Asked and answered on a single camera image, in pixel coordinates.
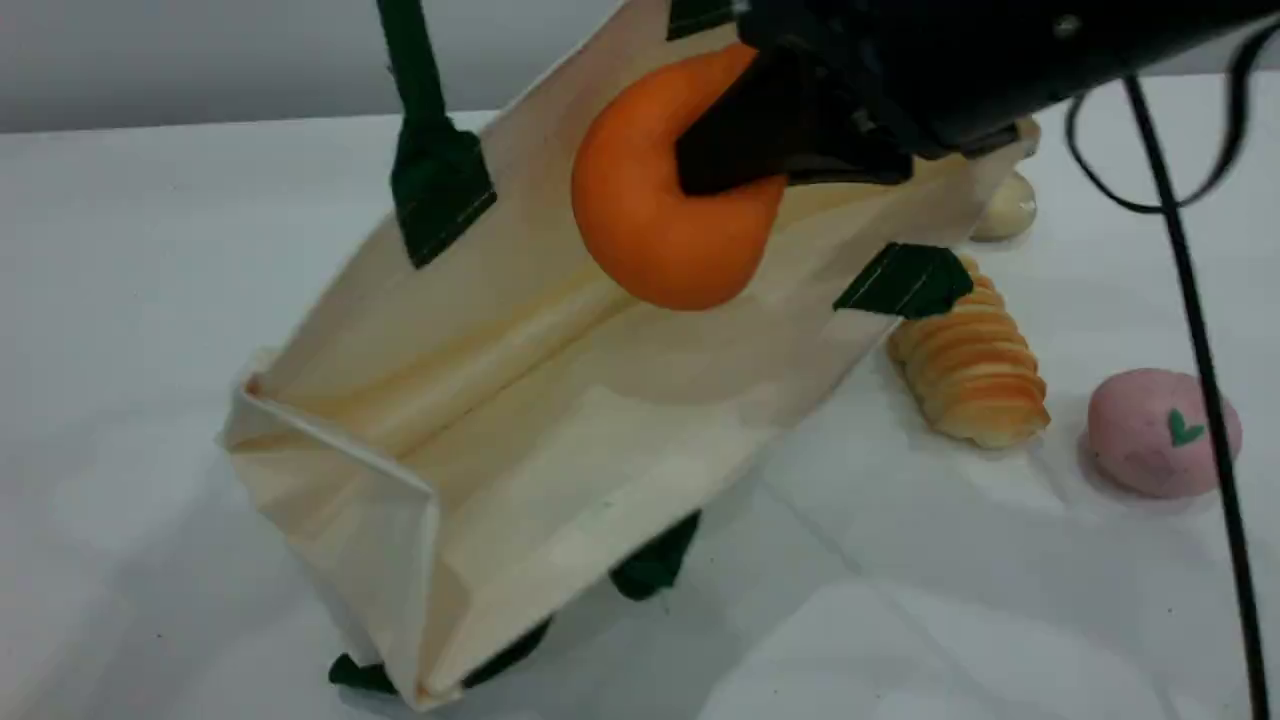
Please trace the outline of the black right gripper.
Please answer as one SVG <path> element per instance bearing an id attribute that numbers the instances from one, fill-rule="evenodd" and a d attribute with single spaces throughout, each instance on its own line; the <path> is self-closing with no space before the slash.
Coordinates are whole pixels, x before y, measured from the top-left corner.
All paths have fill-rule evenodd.
<path id="1" fill-rule="evenodd" d="M 908 58 L 916 32 L 877 27 L 868 1 L 739 1 L 739 38 L 755 51 L 676 143 L 689 196 L 781 176 L 790 184 L 896 186 L 916 159 L 982 158 L 1019 136 L 1014 118 L 929 108 L 928 76 Z"/>

